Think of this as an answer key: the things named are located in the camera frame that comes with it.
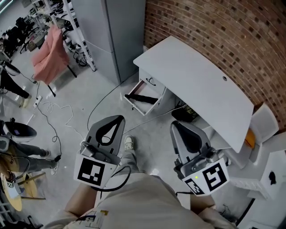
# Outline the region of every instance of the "sticker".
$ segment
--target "sticker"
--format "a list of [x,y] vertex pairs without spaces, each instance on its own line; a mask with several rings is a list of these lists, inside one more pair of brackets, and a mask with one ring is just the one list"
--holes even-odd
[[7,187],[8,187],[8,188],[13,188],[13,187],[14,187],[14,184],[7,181]]
[[78,179],[94,184],[101,185],[105,164],[84,158],[81,163]]
[[91,211],[85,216],[78,218],[73,224],[80,225],[82,228],[101,229],[104,218],[108,215],[108,211],[101,210],[100,212]]
[[210,191],[218,188],[227,181],[220,164],[216,164],[202,172]]
[[190,189],[193,191],[196,195],[203,195],[205,194],[200,187],[190,178],[185,181],[185,183],[190,187]]

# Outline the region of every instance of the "white cable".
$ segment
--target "white cable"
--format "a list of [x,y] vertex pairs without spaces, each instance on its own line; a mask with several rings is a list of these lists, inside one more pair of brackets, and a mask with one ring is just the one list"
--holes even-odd
[[184,106],[180,106],[179,108],[175,108],[175,109],[173,109],[173,110],[170,110],[170,111],[168,111],[168,112],[166,112],[166,113],[164,113],[164,114],[160,114],[160,115],[158,115],[158,116],[156,116],[156,117],[150,119],[149,121],[146,121],[146,122],[144,122],[144,123],[141,123],[141,124],[137,125],[136,127],[132,128],[132,129],[130,129],[130,130],[128,130],[128,131],[125,131],[123,134],[126,134],[127,132],[134,130],[134,129],[137,128],[138,126],[141,126],[141,125],[143,125],[143,124],[145,124],[145,123],[148,123],[148,122],[150,122],[150,121],[152,121],[152,120],[154,120],[154,119],[156,119],[156,118],[158,118],[158,117],[160,117],[160,116],[166,115],[166,114],[168,114],[168,113],[170,113],[170,112],[172,112],[172,111],[174,111],[174,110],[178,110],[178,109],[183,108],[183,107],[185,107],[185,106],[187,106],[187,104],[184,105]]
[[67,124],[71,121],[71,119],[73,118],[73,116],[74,116],[73,111],[72,111],[72,107],[71,107],[70,105],[66,105],[66,106],[60,107],[58,104],[56,104],[56,103],[50,103],[49,101],[43,102],[42,104],[44,105],[44,104],[46,104],[46,103],[49,104],[46,110],[47,110],[47,112],[50,112],[50,113],[53,113],[53,111],[54,111],[54,105],[58,106],[60,109],[65,108],[65,107],[70,107],[72,116],[71,116],[71,118],[66,122],[65,126],[66,126],[66,127],[69,127],[69,128],[72,128],[75,132],[77,132],[77,133],[81,136],[81,138],[82,138],[83,140],[85,140],[84,137],[81,135],[81,133],[79,133],[79,132],[78,132],[75,128],[73,128],[72,126],[68,126],[68,125],[67,125]]

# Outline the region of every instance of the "drawer handle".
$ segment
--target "drawer handle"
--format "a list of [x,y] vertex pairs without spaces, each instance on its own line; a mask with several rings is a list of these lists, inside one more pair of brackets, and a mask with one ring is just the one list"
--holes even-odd
[[150,82],[151,79],[153,79],[153,77],[151,77],[150,79],[147,79],[147,78],[146,78],[146,80],[147,80],[150,84],[152,84],[152,83]]

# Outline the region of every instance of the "black chair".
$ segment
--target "black chair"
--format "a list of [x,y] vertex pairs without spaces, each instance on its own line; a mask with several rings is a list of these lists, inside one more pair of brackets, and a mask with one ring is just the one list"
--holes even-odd
[[30,41],[25,42],[26,38],[30,36],[32,32],[34,32],[37,28],[33,29],[33,26],[35,25],[35,22],[25,22],[25,20],[20,17],[16,20],[16,26],[18,26],[18,29],[22,32],[23,37],[25,37],[22,45],[23,47],[20,50],[20,54],[22,53],[23,49],[27,51],[27,45],[29,44]]
[[21,29],[23,34],[27,35],[27,37],[37,29],[37,28],[33,29],[34,25],[35,22],[25,22],[25,20],[22,17],[16,20],[16,26],[18,26],[18,28]]

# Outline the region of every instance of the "open drawer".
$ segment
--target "open drawer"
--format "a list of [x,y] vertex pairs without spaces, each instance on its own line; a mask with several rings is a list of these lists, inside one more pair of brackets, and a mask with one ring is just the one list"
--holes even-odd
[[138,110],[142,115],[147,115],[150,113],[154,108],[156,108],[162,98],[162,94],[159,94],[158,92],[154,91],[146,82],[143,80],[140,80],[139,83],[129,92],[129,95],[137,94],[137,95],[143,95],[143,96],[149,96],[152,98],[157,98],[155,104],[147,103],[147,102],[140,102],[136,101],[134,99],[124,98],[136,109]]

